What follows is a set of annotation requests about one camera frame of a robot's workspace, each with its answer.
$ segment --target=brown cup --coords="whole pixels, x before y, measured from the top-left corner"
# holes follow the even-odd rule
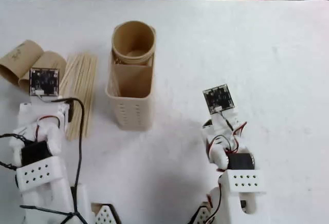
[[[114,57],[124,64],[146,65],[155,50],[155,32],[140,21],[117,26],[112,36]]]

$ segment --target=cup rim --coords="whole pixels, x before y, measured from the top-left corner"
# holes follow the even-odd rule
[[[131,22],[138,22],[138,23],[141,23],[141,24],[143,24],[143,25],[146,25],[146,26],[151,30],[151,32],[152,32],[152,34],[153,34],[153,44],[152,44],[152,47],[151,47],[151,48],[150,48],[145,54],[142,54],[142,55],[140,55],[140,56],[127,56],[127,55],[121,54],[121,53],[116,49],[116,47],[114,46],[114,42],[113,42],[113,40],[114,40],[114,35],[115,35],[116,31],[118,30],[118,28],[120,28],[121,26],[123,26],[123,25],[125,25],[125,24],[131,23]],[[154,47],[155,47],[155,33],[154,33],[154,29],[153,29],[151,26],[149,26],[148,24],[146,24],[146,23],[144,23],[144,22],[142,22],[142,21],[131,20],[131,21],[124,22],[124,23],[122,23],[122,24],[116,26],[115,29],[114,29],[114,32],[113,32],[113,34],[112,34],[112,49],[113,49],[115,55],[116,55],[119,59],[121,59],[121,60],[122,60],[122,59],[127,59],[128,61],[129,61],[129,60],[133,60],[133,61],[135,61],[135,60],[142,60],[144,57],[147,58],[147,56],[148,56],[149,54],[150,54],[150,55],[153,54]]]

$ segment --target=cable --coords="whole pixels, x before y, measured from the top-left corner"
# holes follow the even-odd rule
[[[82,215],[79,212],[62,212],[62,211],[57,211],[57,210],[50,210],[50,209],[45,209],[42,207],[37,207],[37,206],[31,206],[31,205],[20,205],[22,209],[28,209],[28,210],[39,210],[43,212],[48,212],[48,213],[53,213],[53,214],[59,214],[59,215],[65,215],[66,218],[61,222],[61,224],[67,223],[70,219],[72,219],[74,216],[77,216],[83,224],[88,224],[86,220],[82,217]]]
[[[246,121],[245,123],[243,123],[242,125],[240,125],[237,129],[235,129],[235,130],[232,132],[233,139],[234,139],[235,142],[236,142],[236,148],[232,151],[232,153],[237,153],[237,151],[239,150],[239,142],[237,141],[235,135],[236,135],[236,133],[237,133],[239,130],[241,130],[241,131],[240,131],[240,136],[241,136],[242,130],[243,130],[243,128],[245,127],[246,124],[247,124],[247,121]]]
[[[220,188],[220,200],[219,200],[219,203],[218,203],[218,206],[216,208],[216,210],[214,211],[214,213],[212,213],[208,219],[205,220],[204,224],[209,224],[211,219],[217,214],[218,210],[220,210],[220,206],[221,206],[221,202],[222,202],[222,184],[218,184],[219,185],[219,188]]]
[[[82,162],[82,131],[83,131],[83,122],[84,122],[84,105],[83,105],[83,103],[82,103],[82,101],[80,99],[75,98],[75,97],[61,98],[61,99],[50,100],[50,101],[45,101],[40,96],[38,96],[38,97],[43,102],[47,102],[47,103],[57,103],[57,102],[66,102],[66,101],[77,101],[80,104],[80,106],[81,106],[81,121],[80,121],[80,130],[79,130],[79,162],[78,162],[78,168],[77,168],[75,185],[74,185],[73,194],[72,194],[72,196],[73,196],[73,204],[74,204],[74,211],[77,212],[76,215],[79,216],[80,213],[78,212],[77,189],[78,189],[78,182],[79,182],[81,162]]]
[[[215,137],[211,140],[211,142],[209,143],[208,157],[209,157],[210,149],[211,149],[212,145],[214,144],[214,141],[215,141],[217,138],[219,138],[219,137],[223,137],[223,138],[227,141],[228,146],[229,146],[229,148],[230,148],[230,150],[229,150],[228,152],[230,152],[230,153],[232,152],[232,147],[231,147],[231,144],[230,144],[229,140],[228,140],[224,135],[220,134],[220,135],[215,136]]]
[[[9,138],[9,137],[14,137],[15,139],[21,140],[24,143],[24,145],[29,145],[33,143],[33,141],[26,139],[23,135],[20,134],[5,133],[0,135],[0,138]]]
[[[224,115],[222,114],[222,111],[220,111],[221,116],[223,117],[223,119],[226,121],[226,124],[228,125],[228,127],[231,129],[231,131],[233,131],[233,126],[230,124],[230,122],[224,117]]]
[[[17,169],[17,166],[14,166],[12,164],[5,164],[5,163],[3,163],[1,161],[0,161],[0,166],[3,166],[5,168],[7,168],[7,169],[14,170],[14,171],[16,171],[16,169]]]
[[[34,133],[34,137],[35,137],[36,142],[38,141],[38,134],[39,134],[39,128],[40,128],[40,126],[38,125],[38,121],[43,120],[43,119],[47,119],[47,118],[56,118],[57,121],[58,121],[58,129],[60,129],[60,127],[61,127],[61,121],[55,115],[46,115],[46,116],[43,116],[41,118],[38,118],[38,120],[36,121],[37,125],[36,125],[36,129],[35,129],[35,133]]]
[[[29,144],[33,143],[33,141],[26,139],[23,135],[20,135],[20,134],[5,133],[5,134],[0,135],[0,138],[10,138],[10,137],[21,140],[25,145],[29,145]],[[14,170],[14,171],[16,171],[16,169],[17,169],[17,166],[14,166],[12,164],[6,164],[1,161],[0,161],[0,166],[3,166],[7,169]]]
[[[43,119],[47,119],[47,118],[56,118],[57,121],[58,121],[58,128],[61,127],[61,121],[60,121],[60,119],[59,119],[57,116],[55,116],[55,115],[46,115],[46,116],[43,116],[43,117],[41,117],[41,118],[38,118],[37,122],[40,121],[40,120],[43,120]]]

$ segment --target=bundle of wooden sticks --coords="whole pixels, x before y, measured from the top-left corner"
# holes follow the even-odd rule
[[[68,57],[65,75],[60,83],[60,95],[79,98],[85,108],[83,136],[87,137],[92,117],[94,83],[98,59],[89,53]],[[79,137],[81,108],[75,105],[73,119],[66,132],[68,140]]]

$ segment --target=white 3d printed part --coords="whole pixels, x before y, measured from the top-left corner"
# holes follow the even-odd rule
[[[117,224],[109,206],[102,206],[96,216],[96,224]]]

